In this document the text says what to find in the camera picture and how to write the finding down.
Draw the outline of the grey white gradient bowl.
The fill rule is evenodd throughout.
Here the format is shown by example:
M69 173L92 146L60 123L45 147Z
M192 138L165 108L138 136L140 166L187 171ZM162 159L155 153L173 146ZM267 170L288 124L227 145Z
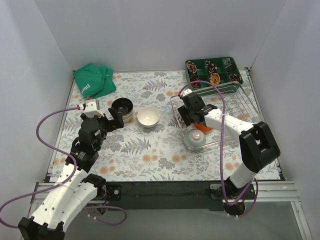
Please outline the grey white gradient bowl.
M160 120L160 112L151 106L144 107L139 110L137 120L144 128L155 127Z

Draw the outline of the pale green ribbed bowl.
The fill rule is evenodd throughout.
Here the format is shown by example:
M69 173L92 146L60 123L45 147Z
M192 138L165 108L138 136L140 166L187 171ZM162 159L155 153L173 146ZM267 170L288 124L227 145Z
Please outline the pale green ribbed bowl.
M189 151L194 151L197 148L205 145L207 143L207 140L205 134L202 131L198 129L192 129L185 134L184 142Z

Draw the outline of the black glossy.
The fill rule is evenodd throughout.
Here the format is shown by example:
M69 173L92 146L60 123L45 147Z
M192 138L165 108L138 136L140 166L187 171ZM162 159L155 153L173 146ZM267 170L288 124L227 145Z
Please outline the black glossy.
M130 99L121 97L116 99L112 105L117 112L122 113L123 116L129 115L133 111L133 103Z

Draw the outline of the orange bowl black inside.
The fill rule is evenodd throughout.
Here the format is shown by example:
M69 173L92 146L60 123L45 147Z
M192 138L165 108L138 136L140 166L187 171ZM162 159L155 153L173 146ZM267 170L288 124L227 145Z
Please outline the orange bowl black inside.
M194 123L194 127L195 127L196 129L198 129L199 131L202 131L202 132L204 132L204 133L210 132L210 131L213 130L211 127L207 127L207 126L205 126L205 125L203 125L203 124L201 124L201 123Z

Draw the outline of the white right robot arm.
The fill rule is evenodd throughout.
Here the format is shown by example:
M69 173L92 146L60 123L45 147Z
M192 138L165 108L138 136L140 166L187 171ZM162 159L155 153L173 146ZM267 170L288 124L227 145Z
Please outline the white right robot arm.
M204 124L220 131L222 140L229 136L239 143L242 163L232 175L221 180L220 187L224 199L239 199L254 177L281 154L269 125L263 121L251 123L230 116L226 113L224 100L222 109L219 109L205 104L197 93L189 89L180 92L179 98L183 106L178 108L178 112L187 126Z

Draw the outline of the beige floral bowl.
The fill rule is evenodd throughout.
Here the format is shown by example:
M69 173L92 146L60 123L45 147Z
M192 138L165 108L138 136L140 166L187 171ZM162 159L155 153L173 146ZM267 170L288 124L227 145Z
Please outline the beige floral bowl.
M134 111L131 110L128 114L122 116L122 120L124 123L128 123L134 115Z

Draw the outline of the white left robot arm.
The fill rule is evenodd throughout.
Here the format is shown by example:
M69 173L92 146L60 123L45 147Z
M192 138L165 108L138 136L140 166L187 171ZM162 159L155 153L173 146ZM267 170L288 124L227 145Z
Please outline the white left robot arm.
M81 114L78 136L72 142L58 180L31 216L23 217L18 223L23 239L64 239L68 226L87 203L106 196L106 180L90 173L90 169L99 157L107 134L124 126L122 113L113 107L108 111L111 120L96 109Z

